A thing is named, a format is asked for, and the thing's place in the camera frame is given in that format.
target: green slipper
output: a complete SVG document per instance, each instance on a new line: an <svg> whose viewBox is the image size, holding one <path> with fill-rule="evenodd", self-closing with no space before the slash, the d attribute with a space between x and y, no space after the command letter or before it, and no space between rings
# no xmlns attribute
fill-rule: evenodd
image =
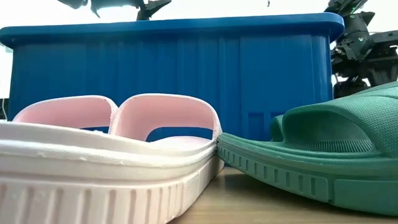
<svg viewBox="0 0 398 224"><path fill-rule="evenodd" d="M383 90L386 88L392 88L392 87L397 87L398 82L390 82L386 83L383 85L375 86L367 90L363 90L361 92L355 93L351 96L346 96L346 97L355 97L358 95L362 95L364 93L368 94L369 92L375 91L375 90ZM281 142L283 141L283 130L282 130L282 120L283 120L284 115L279 115L276 116L270 124L270 131L271 131L271 141L274 142Z"/></svg>
<svg viewBox="0 0 398 224"><path fill-rule="evenodd" d="M289 192L398 216L398 85L383 86L286 112L271 124L273 142L223 133L218 154Z"/></svg>

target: slide sandal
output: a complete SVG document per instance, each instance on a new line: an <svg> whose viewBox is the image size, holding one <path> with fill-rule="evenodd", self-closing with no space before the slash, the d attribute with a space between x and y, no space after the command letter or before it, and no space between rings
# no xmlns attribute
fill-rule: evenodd
<svg viewBox="0 0 398 224"><path fill-rule="evenodd" d="M384 90L387 88L394 88L398 86L398 82L390 82L390 83L386 83L383 85L379 85L379 86L375 86L372 88L369 88L367 90L363 90L357 93L354 93L350 96L346 96L346 97L356 97L356 96L361 96L364 94L372 94L371 92L376 91L376 90ZM283 137L283 130L282 130L282 120L283 120L284 115L279 115L276 116L272 121L271 124L269 126L270 131L271 131L271 141L274 142L281 142L283 141L284 137Z"/></svg>
<svg viewBox="0 0 398 224"><path fill-rule="evenodd" d="M80 128L109 126L109 133ZM213 139L145 142L159 127L213 130ZM101 96L43 101L0 123L0 223L167 223L222 169L221 133L206 102L143 94L118 109Z"/></svg>
<svg viewBox="0 0 398 224"><path fill-rule="evenodd" d="M397 114L398 86L379 88L286 112L281 142L223 133L218 154L280 189L337 207L397 216Z"/></svg>

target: blue storage container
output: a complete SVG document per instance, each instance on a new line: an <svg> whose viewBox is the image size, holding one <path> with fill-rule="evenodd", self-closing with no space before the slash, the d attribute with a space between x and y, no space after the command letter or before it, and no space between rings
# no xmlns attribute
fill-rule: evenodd
<svg viewBox="0 0 398 224"><path fill-rule="evenodd" d="M266 140L274 116L331 99L329 44L343 30L330 13L6 27L9 117L49 98L104 95L120 105L176 93L212 104L224 131ZM186 133L163 128L149 140Z"/></svg>

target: wooden table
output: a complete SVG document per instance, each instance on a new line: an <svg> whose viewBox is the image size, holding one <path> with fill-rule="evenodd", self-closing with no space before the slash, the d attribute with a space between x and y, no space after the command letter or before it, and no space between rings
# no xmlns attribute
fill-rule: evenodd
<svg viewBox="0 0 398 224"><path fill-rule="evenodd" d="M299 197L226 167L193 206L170 224L398 223Z"/></svg>

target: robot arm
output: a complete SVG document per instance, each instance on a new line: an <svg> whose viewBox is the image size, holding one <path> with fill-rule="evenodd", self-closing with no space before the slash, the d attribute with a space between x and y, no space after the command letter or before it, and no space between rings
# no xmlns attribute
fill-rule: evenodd
<svg viewBox="0 0 398 224"><path fill-rule="evenodd" d="M363 7L367 1L368 0L330 0L329 6L325 9L325 12L332 12L345 17Z"/></svg>
<svg viewBox="0 0 398 224"><path fill-rule="evenodd" d="M331 0L325 9L341 15L345 23L345 32L331 51L333 74L347 78L335 85L335 98L367 89L364 78L371 86L397 81L397 48L391 46L398 44L398 30L371 35L368 25L375 13L355 13L367 1Z"/></svg>
<svg viewBox="0 0 398 224"><path fill-rule="evenodd" d="M58 0L59 2L66 4L72 9L78 9L82 6L86 6L88 4L88 0ZM115 7L115 6L133 6L135 8L139 8L140 11L137 15L138 21L149 20L159 9L166 6L172 0L157 0L157 1L148 1L148 4L145 4L144 0L91 0L91 11L98 17L100 15L97 13L99 9L106 7Z"/></svg>

